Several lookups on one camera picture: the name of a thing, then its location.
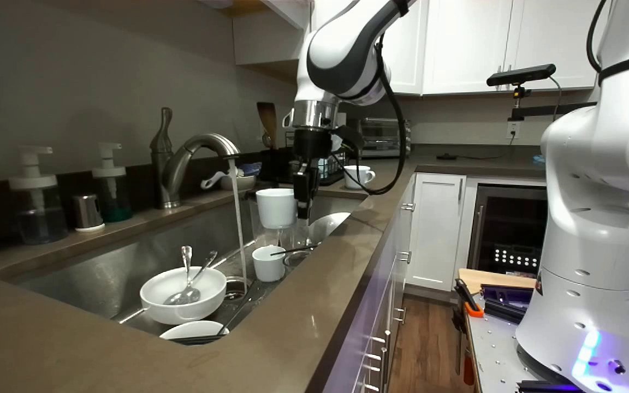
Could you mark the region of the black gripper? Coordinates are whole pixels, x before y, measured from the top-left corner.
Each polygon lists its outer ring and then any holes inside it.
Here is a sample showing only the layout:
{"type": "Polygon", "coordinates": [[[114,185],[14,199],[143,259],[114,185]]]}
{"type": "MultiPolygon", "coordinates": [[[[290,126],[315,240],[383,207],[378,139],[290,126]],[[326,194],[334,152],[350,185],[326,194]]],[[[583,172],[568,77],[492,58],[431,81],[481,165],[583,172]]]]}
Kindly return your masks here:
{"type": "Polygon", "coordinates": [[[338,172],[333,160],[333,134],[329,132],[294,132],[294,212],[300,219],[307,219],[315,200],[315,189],[326,183],[334,183],[338,172]]]}

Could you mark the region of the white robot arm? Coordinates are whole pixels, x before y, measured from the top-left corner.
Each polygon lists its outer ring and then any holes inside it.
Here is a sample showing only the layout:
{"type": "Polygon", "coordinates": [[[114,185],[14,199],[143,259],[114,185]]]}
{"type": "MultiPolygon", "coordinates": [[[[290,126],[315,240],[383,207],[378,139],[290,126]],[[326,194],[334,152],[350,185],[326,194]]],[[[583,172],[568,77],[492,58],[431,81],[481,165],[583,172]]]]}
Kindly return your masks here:
{"type": "MultiPolygon", "coordinates": [[[[378,40],[412,3],[312,0],[290,111],[300,216],[311,214],[338,108],[390,92],[378,40]]],[[[548,223],[516,340],[588,393],[629,393],[629,0],[600,0],[597,18],[599,101],[541,138],[548,223]]]]}

